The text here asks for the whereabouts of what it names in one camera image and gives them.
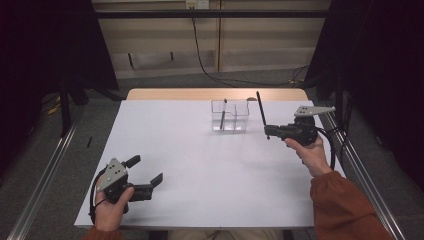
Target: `table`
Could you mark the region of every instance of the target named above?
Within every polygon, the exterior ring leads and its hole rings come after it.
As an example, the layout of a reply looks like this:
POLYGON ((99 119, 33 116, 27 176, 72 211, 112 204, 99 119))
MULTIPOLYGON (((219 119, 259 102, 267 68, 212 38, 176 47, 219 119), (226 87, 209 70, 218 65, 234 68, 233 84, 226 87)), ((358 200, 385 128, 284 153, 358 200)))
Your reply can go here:
MULTIPOLYGON (((256 91, 261 93, 269 124, 293 122, 300 104, 312 105, 299 89, 135 89, 129 93, 97 171, 111 157, 124 161, 139 154, 142 161, 129 170, 129 181, 147 183, 160 171, 164 181, 151 201, 130 203, 123 227, 313 226, 311 177, 280 139, 266 140, 255 102, 249 104, 246 133, 213 133, 208 127, 210 100, 247 99, 256 91)), ((315 120, 322 126, 319 118, 315 120)), ((343 174, 338 164, 336 169, 343 174)), ((91 225, 87 209, 86 198, 76 226, 91 225)))

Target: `electrical outlet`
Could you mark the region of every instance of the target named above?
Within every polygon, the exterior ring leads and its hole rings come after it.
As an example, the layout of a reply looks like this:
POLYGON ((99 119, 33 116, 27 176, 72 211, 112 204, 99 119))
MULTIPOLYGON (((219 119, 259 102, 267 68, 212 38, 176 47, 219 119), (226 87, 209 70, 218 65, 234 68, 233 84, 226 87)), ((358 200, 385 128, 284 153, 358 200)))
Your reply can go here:
POLYGON ((198 0, 197 9, 209 9, 209 0, 198 0))
POLYGON ((197 9, 197 0, 186 0, 187 9, 197 9))

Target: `hand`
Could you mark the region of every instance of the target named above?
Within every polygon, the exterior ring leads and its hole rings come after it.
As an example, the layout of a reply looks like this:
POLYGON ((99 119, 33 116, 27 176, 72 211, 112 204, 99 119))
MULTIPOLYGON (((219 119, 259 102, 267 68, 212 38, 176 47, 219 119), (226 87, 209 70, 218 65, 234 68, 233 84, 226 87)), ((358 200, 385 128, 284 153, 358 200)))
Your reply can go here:
MULTIPOLYGON (((103 201, 96 207, 96 223, 95 227, 100 231, 115 231, 121 225, 122 215, 124 214, 124 207, 130 200, 134 193, 134 188, 127 188, 119 198, 116 204, 110 203, 107 200, 103 201)), ((96 204, 106 199, 104 192, 96 194, 96 204)))
POLYGON ((296 154, 303 160, 303 163, 309 169, 309 173, 312 177, 318 177, 333 171, 330 166, 328 166, 324 152, 324 144, 320 136, 318 136, 315 143, 305 147, 296 142, 296 140, 290 138, 286 138, 284 142, 287 146, 296 151, 296 154))

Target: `sleeve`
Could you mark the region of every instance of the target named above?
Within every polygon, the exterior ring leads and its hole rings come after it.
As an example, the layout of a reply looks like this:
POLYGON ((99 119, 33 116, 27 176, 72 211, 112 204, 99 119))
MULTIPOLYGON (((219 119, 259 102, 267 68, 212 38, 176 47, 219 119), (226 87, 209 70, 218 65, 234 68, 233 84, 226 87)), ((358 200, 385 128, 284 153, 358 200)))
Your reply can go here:
POLYGON ((365 195, 339 172, 311 181, 318 239, 392 239, 365 195))
POLYGON ((122 240, 122 233, 119 230, 112 232, 105 232, 97 230, 94 226, 90 228, 87 235, 84 236, 83 240, 122 240))

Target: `wire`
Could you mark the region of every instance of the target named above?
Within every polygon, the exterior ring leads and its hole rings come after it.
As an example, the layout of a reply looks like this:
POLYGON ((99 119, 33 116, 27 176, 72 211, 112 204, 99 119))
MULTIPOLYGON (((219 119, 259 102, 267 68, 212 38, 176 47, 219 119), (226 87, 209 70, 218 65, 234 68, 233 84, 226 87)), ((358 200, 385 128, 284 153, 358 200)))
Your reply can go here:
POLYGON ((342 146, 340 147, 340 153, 339 153, 339 162, 340 165, 343 167, 343 149, 346 146, 346 142, 348 140, 348 136, 349 136, 349 124, 350 124, 350 118, 352 116, 352 109, 353 109, 353 101, 352 98, 350 97, 350 95, 348 96, 348 100, 347 100, 347 105, 346 105, 346 112, 344 114, 344 118, 343 118, 343 129, 344 129, 344 138, 343 138, 343 142, 342 142, 342 146))
POLYGON ((105 199, 103 199, 102 201, 100 201, 100 202, 98 202, 95 206, 94 206, 94 208, 97 208, 97 206, 99 206, 100 204, 102 204, 104 201, 106 201, 106 200, 108 200, 109 198, 108 197, 106 197, 105 199))
POLYGON ((262 86, 272 86, 272 87, 284 86, 284 85, 291 83, 291 81, 286 81, 284 83, 263 83, 263 82, 252 82, 252 81, 245 81, 245 80, 239 80, 239 79, 216 78, 216 77, 211 76, 209 73, 206 72, 205 68, 203 67, 202 58, 200 57, 199 42, 197 40, 197 28, 196 28, 195 18, 192 18, 192 23, 193 23, 193 30, 194 30, 194 39, 196 41, 197 57, 199 59, 200 68, 202 69, 203 73, 206 76, 208 76, 211 80, 218 82, 218 83, 221 83, 221 84, 225 84, 225 85, 233 87, 233 88, 237 88, 237 86, 234 86, 230 83, 226 83, 225 81, 241 82, 241 83, 248 83, 248 84, 255 84, 255 85, 262 85, 262 86))
POLYGON ((335 127, 333 129, 330 129, 327 131, 327 134, 330 134, 330 136, 333 136, 334 134, 336 134, 337 132, 339 132, 342 128, 341 127, 335 127))
POLYGON ((328 142, 330 143, 330 154, 331 154, 331 160, 330 160, 330 168, 334 170, 334 167, 336 166, 336 152, 334 149, 334 142, 330 135, 327 134, 327 132, 322 128, 316 128, 318 132, 320 132, 324 137, 327 138, 328 142))
POLYGON ((303 71, 303 69, 309 68, 309 65, 305 65, 303 67, 299 67, 293 70, 293 77, 292 77, 292 81, 293 81, 293 88, 296 85, 296 78, 297 76, 303 71))
POLYGON ((99 180, 100 176, 102 176, 105 172, 106 172, 106 168, 103 168, 98 174, 97 176, 94 178, 93 183, 91 185, 91 193, 90 193, 90 212, 88 213, 88 215, 90 215, 91 217, 91 221, 93 222, 93 224, 96 223, 96 207, 102 203, 104 200, 106 200, 107 198, 103 199, 102 201, 100 201, 98 204, 93 205, 93 199, 94 199, 94 189, 96 188, 96 184, 97 181, 99 180))

